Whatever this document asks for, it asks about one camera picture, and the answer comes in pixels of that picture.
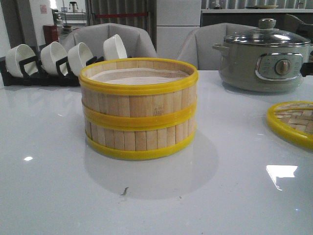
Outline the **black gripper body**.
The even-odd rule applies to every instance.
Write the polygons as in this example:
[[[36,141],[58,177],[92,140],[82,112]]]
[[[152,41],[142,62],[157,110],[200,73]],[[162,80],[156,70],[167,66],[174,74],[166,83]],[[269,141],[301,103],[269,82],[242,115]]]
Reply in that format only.
[[[313,75],[313,62],[303,63],[301,67],[301,75],[306,77],[307,75]]]

